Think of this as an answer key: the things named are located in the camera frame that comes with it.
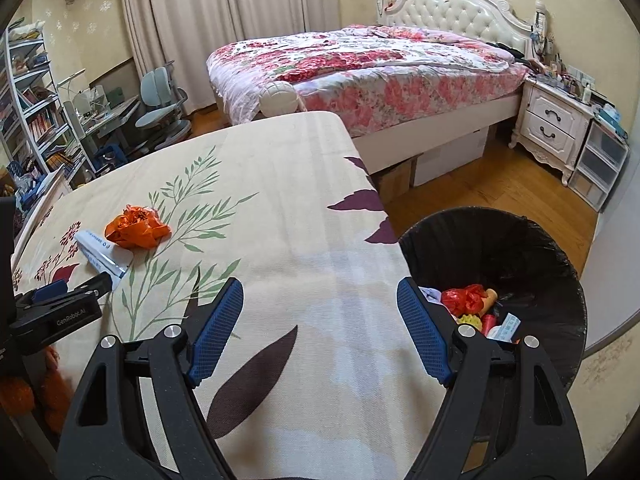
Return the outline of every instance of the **white tufted headboard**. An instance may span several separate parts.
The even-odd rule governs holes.
[[[516,18],[505,0],[396,0],[388,9],[380,10],[380,25],[453,32],[500,42],[533,57],[530,25]]]

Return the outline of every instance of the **trash can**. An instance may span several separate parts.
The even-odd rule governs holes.
[[[480,283],[498,293],[498,324],[534,335],[562,384],[573,383],[586,342],[587,310],[578,273],[554,240],[526,217],[483,207],[428,216],[400,238],[412,278],[438,290]]]

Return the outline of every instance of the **white storage box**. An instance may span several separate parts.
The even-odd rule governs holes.
[[[483,128],[423,153],[415,165],[414,186],[421,186],[480,158],[488,133],[489,128]]]

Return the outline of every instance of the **crumpled orange wrapper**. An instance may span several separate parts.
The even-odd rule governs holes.
[[[104,229],[104,237],[125,249],[142,247],[153,249],[160,238],[171,234],[167,224],[163,224],[158,211],[150,207],[127,205],[121,215]]]

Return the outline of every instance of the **blue gripper pad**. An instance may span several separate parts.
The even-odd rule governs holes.
[[[218,306],[192,345],[193,359],[188,377],[193,387],[199,386],[201,380],[211,377],[242,310],[244,292],[238,280],[234,280],[223,292],[221,298],[217,296],[214,300],[219,301]]]
[[[406,279],[398,283],[398,310],[427,373],[445,384],[452,375],[447,345]]]

